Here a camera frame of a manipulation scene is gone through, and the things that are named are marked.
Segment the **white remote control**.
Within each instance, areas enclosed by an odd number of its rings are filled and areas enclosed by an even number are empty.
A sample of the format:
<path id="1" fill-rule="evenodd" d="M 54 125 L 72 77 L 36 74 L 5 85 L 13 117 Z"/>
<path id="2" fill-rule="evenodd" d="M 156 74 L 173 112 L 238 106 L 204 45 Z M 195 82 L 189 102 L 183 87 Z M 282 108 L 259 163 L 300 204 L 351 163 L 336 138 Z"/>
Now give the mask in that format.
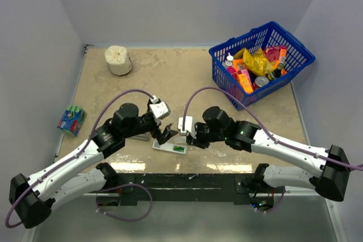
<path id="1" fill-rule="evenodd" d="M 176 145 L 176 144 L 172 144 L 172 143 L 168 143 L 166 142 L 163 145 L 160 145 L 157 140 L 155 139 L 153 144 L 152 144 L 152 148 L 158 151 L 164 151 L 164 152 L 169 152 L 169 153 L 174 153 L 174 154 L 179 154 L 179 155 L 185 155 L 187 153 L 187 147 L 182 146 L 185 148 L 184 152 L 176 152 L 173 151 L 173 147 L 174 146 L 181 146 L 181 145 Z"/>

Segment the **green battery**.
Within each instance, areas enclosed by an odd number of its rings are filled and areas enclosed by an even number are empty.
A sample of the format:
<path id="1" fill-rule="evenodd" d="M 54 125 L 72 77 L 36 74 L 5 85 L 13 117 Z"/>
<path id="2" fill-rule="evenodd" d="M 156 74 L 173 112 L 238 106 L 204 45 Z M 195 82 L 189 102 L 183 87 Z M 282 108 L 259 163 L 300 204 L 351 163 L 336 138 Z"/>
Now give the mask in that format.
<path id="1" fill-rule="evenodd" d="M 182 146 L 174 146 L 173 147 L 173 151 L 176 151 L 176 152 L 184 152 L 185 151 L 185 148 L 182 147 Z"/>

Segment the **grey remote control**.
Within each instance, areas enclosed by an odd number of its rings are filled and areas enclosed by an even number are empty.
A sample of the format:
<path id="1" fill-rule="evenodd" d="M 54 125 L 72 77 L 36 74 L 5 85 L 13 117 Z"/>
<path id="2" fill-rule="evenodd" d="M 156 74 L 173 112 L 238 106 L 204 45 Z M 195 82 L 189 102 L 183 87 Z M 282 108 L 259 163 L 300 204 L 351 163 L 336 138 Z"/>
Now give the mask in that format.
<path id="1" fill-rule="evenodd" d="M 150 139 L 150 134 L 149 133 L 144 133 L 144 134 L 139 134 L 139 135 L 135 135 L 134 137 L 132 137 L 135 140 L 138 141 L 149 141 Z"/>

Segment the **white battery cover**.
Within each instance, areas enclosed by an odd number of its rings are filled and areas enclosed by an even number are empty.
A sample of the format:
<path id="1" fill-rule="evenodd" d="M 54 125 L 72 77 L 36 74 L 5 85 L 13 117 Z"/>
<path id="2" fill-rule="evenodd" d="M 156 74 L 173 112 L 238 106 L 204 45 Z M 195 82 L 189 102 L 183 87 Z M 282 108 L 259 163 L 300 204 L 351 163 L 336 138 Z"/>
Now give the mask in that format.
<path id="1" fill-rule="evenodd" d="M 175 142 L 176 144 L 186 143 L 186 138 L 185 138 L 185 137 L 176 137 L 176 138 L 174 139 L 174 142 Z"/>

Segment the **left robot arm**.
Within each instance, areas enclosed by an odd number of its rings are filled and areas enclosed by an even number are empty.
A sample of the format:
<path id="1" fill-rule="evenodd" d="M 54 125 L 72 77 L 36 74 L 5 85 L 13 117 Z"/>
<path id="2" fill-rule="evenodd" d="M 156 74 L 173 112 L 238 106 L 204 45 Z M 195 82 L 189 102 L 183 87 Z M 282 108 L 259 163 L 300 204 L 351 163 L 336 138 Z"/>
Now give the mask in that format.
<path id="1" fill-rule="evenodd" d="M 46 220 L 53 210 L 84 193 L 103 190 L 112 192 L 117 187 L 116 171 L 102 161 L 125 146 L 134 136 L 150 133 L 164 144 L 177 134 L 161 120 L 171 113 L 168 105 L 151 99 L 147 111 L 139 114 L 138 107 L 125 103 L 102 126 L 94 128 L 90 136 L 74 151 L 32 175 L 20 173 L 10 181 L 9 202 L 20 224 L 34 228 Z"/>

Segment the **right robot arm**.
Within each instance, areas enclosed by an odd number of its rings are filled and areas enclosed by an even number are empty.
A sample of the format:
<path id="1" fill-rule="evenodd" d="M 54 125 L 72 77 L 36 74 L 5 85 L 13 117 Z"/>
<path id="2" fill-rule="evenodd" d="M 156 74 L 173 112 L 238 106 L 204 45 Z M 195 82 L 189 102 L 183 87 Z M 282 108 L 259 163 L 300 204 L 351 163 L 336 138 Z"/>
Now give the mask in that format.
<path id="1" fill-rule="evenodd" d="M 257 124 L 235 121 L 217 106 L 205 110 L 202 119 L 196 122 L 191 116 L 179 118 L 178 129 L 187 137 L 188 145 L 205 149 L 211 143 L 224 142 L 234 150 L 268 155 L 290 164 L 260 164 L 250 182 L 256 191 L 291 186 L 312 189 L 332 201 L 344 200 L 351 171 L 341 147 L 326 149 L 291 141 Z"/>

